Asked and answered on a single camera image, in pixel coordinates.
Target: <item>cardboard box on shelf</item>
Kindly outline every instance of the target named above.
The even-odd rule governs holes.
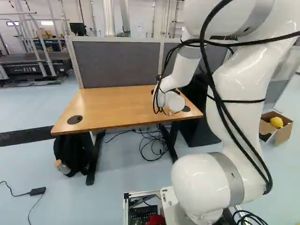
[[[52,34],[51,30],[40,29],[40,32],[42,34],[43,39],[52,39],[53,38],[53,34]]]
[[[283,121],[282,128],[275,128],[270,124],[270,119],[273,117],[280,117]],[[259,126],[259,137],[262,141],[268,143],[272,142],[275,146],[280,145],[281,143],[287,141],[292,132],[293,121],[285,116],[271,111],[262,115]]]

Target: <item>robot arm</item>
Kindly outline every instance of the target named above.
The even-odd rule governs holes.
[[[208,13],[219,2],[220,0],[186,0],[184,14],[187,30],[183,38],[198,36]],[[245,42],[295,32],[300,24],[300,16],[297,14],[299,7],[300,2],[293,0],[235,0],[213,19],[207,29],[206,39],[212,35],[236,34],[239,41]],[[263,99],[277,65],[295,41],[296,38],[291,38],[264,45],[239,47],[213,75],[222,99]],[[190,58],[179,51],[172,74],[161,82],[161,90],[158,92],[159,106],[168,106],[174,111],[180,111],[184,107],[180,97],[173,92],[169,94],[168,91],[185,86],[191,81],[200,58],[200,55],[197,59]],[[210,88],[208,94],[213,96]],[[221,216],[223,208],[255,200],[266,189],[262,177],[229,136],[215,102],[208,99],[206,105],[208,124],[223,141],[222,153],[187,155],[179,159],[172,169],[172,183],[179,205],[199,225],[214,223]],[[228,103],[226,108],[262,156],[258,129],[263,102]],[[241,138],[239,141],[263,171],[253,152]]]

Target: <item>red object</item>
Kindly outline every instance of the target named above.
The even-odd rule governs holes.
[[[152,215],[149,216],[150,221],[146,225],[165,225],[165,218],[161,215]]]

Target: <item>black backpack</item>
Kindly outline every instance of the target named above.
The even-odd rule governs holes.
[[[56,160],[60,159],[71,171],[65,174],[73,177],[76,173],[87,174],[91,153],[84,149],[80,134],[61,135],[54,141],[53,150]]]

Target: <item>black stand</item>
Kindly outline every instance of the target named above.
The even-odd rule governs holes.
[[[180,127],[180,122],[179,121],[172,122],[170,132],[167,131],[167,129],[162,124],[159,124],[159,127],[161,129],[161,132],[163,133],[165,141],[167,142],[168,150],[171,155],[172,161],[173,163],[175,163],[176,160],[178,159],[178,156],[174,146],[175,146],[178,130]]]
[[[87,186],[94,184],[95,172],[96,172],[98,157],[101,149],[101,142],[104,136],[105,136],[105,131],[97,134],[94,145],[90,136],[90,142],[92,143],[92,145],[89,145],[89,148],[87,149],[91,152],[88,174],[85,181],[85,184]]]

